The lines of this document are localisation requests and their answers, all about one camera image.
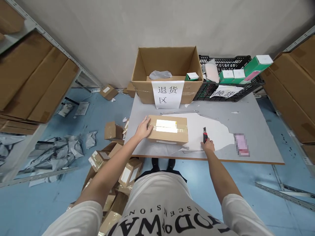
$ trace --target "crumpled packaging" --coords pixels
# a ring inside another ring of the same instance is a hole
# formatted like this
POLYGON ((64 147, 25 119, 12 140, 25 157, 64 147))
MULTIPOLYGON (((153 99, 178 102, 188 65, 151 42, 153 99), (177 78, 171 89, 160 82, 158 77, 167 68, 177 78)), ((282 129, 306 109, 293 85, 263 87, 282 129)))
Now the crumpled packaging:
POLYGON ((90 149, 91 147, 95 146, 96 144, 96 135, 97 131, 90 132, 86 135, 86 142, 85 142, 85 147, 87 149, 90 149))

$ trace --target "white t-shirt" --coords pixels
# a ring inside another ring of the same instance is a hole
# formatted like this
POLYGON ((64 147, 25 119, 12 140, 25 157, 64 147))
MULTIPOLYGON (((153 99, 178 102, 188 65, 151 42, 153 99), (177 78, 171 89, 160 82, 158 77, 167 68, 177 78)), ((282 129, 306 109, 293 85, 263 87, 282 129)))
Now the white t-shirt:
MULTIPOLYGON (((223 221, 196 204, 181 176, 157 172, 138 179, 122 218, 106 236, 273 235, 247 202, 236 194, 223 199, 223 221)), ((61 215, 43 236, 96 236, 103 208, 82 202, 61 215)))

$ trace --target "shelf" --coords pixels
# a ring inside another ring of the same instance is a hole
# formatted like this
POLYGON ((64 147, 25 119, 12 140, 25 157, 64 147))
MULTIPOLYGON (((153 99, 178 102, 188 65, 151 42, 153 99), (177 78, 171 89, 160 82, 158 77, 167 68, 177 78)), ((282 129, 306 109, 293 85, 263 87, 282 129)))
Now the shelf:
POLYGON ((3 53, 8 48, 10 48, 12 45, 14 45, 16 42, 18 42, 21 38, 23 38, 25 35, 27 35, 35 28, 36 28, 35 23, 33 21, 25 20, 24 27, 20 32, 5 34, 4 35, 5 39, 3 41, 0 41, 0 54, 3 53))

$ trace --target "chinese text sign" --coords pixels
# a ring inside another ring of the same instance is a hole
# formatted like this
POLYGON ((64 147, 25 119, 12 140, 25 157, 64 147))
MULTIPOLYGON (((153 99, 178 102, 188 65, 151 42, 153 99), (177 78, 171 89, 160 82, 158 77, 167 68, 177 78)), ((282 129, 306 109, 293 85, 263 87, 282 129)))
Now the chinese text sign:
POLYGON ((155 106, 178 109, 185 81, 152 81, 155 106))

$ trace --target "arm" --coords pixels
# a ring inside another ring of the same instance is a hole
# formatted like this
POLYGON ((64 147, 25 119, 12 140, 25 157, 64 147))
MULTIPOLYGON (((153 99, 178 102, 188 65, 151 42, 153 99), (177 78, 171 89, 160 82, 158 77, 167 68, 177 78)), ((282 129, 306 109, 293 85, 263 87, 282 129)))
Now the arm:
POLYGON ((142 139, 147 137, 153 126, 147 129, 150 118, 144 118, 136 134, 104 165, 81 193, 75 205, 85 201, 95 201, 104 207, 109 191, 118 181, 131 154, 142 139))
POLYGON ((229 172, 214 154, 213 141, 208 138, 205 143, 201 142, 201 146, 208 159, 210 177, 220 204, 222 205, 223 198, 231 193, 242 196, 229 172))

